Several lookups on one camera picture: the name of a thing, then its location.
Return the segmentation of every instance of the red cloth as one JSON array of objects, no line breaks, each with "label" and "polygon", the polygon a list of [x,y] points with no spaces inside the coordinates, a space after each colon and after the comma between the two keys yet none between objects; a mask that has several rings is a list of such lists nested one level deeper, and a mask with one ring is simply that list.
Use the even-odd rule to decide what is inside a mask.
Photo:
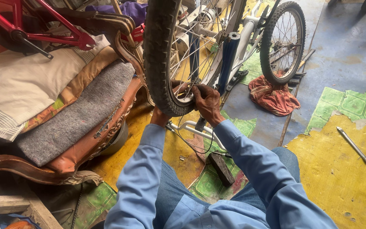
[{"label": "red cloth", "polygon": [[251,100],[274,115],[285,116],[295,108],[300,108],[299,101],[289,92],[287,84],[273,87],[261,75],[249,82],[248,86],[251,90]]}]

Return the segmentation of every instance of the floor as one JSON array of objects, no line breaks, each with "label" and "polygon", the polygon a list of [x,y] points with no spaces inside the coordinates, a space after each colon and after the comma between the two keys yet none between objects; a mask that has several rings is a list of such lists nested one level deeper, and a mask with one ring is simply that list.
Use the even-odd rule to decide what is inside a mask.
[{"label": "floor", "polygon": [[[366,164],[336,130],[336,126],[342,127],[366,155],[366,14],[358,13],[362,1],[343,0],[333,8],[327,7],[325,0],[296,2],[306,17],[305,54],[316,50],[302,69],[306,76],[292,91],[301,108],[291,117],[277,117],[250,100],[248,83],[261,75],[259,56],[255,55],[242,67],[250,74],[231,91],[221,113],[268,149],[283,141],[299,159],[301,182],[309,199],[339,228],[366,228]],[[126,144],[114,155],[92,161],[93,171],[104,178],[105,187],[117,191],[119,173],[138,146],[152,110],[147,103],[136,104],[126,120]],[[197,119],[198,112],[193,111],[182,121]],[[191,143],[210,146],[209,141],[191,133],[181,134]],[[248,182],[232,160],[225,158],[236,182],[224,187],[212,166],[171,132],[166,134],[163,159],[192,193],[210,203],[230,199]]]}]

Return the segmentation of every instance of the wheel rim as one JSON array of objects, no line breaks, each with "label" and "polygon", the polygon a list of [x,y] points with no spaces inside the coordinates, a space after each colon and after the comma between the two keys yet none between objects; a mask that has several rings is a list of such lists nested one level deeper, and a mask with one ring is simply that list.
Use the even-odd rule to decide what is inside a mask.
[{"label": "wheel rim", "polygon": [[278,80],[287,79],[293,72],[302,49],[303,27],[299,13],[286,9],[275,24],[269,54],[270,68]]},{"label": "wheel rim", "polygon": [[[190,24],[187,17],[185,17],[186,21],[182,21],[188,24],[188,27],[182,27],[180,25],[174,26],[173,30],[180,30],[180,32],[176,33],[175,36],[172,36],[171,40],[171,48],[169,49],[169,57],[170,61],[168,63],[170,69],[170,80],[181,80],[182,82],[186,82],[190,85],[190,87],[185,92],[175,92],[173,93],[173,88],[171,87],[169,90],[175,96],[172,98],[175,102],[181,106],[185,106],[190,104],[193,100],[193,95],[191,94],[191,85],[193,83],[202,83],[208,84],[212,81],[213,78],[218,75],[216,70],[217,65],[219,65],[221,61],[221,44],[222,37],[225,34],[231,32],[227,30],[227,25],[231,20],[236,20],[231,15],[231,6],[234,5],[236,0],[227,1],[226,8],[223,9],[221,15],[215,13],[215,18],[213,17],[213,10],[217,12],[216,6],[211,3],[211,7],[206,10],[201,11],[200,8],[197,10],[197,14],[200,15],[197,23]],[[198,31],[200,30],[200,26],[206,29],[212,28],[212,31],[217,32],[218,34],[214,36],[204,36],[200,34]],[[199,39],[199,45],[195,45],[195,39]],[[181,47],[186,45],[186,51],[181,52]],[[195,61],[191,64],[190,58],[198,58],[198,65],[194,65]],[[198,76],[196,79],[192,79],[195,72],[198,72]]]}]

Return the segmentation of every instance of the red bicycle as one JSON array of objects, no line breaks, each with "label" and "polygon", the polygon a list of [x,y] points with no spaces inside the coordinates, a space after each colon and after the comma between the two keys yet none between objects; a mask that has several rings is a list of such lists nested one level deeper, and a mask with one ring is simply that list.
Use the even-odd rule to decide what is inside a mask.
[{"label": "red bicycle", "polygon": [[4,3],[12,6],[12,22],[7,20],[6,17],[0,14],[0,29],[7,31],[13,42],[22,43],[38,53],[46,56],[49,59],[53,59],[53,56],[40,47],[30,42],[29,40],[45,41],[59,44],[69,44],[78,46],[81,50],[87,51],[94,47],[96,42],[87,33],[81,32],[74,27],[68,20],[57,13],[51,6],[49,6],[43,0],[36,0],[48,13],[50,13],[58,22],[66,26],[70,31],[70,36],[56,36],[52,34],[38,34],[27,33],[24,30],[23,14],[22,14],[22,0],[0,0],[0,3]]}]

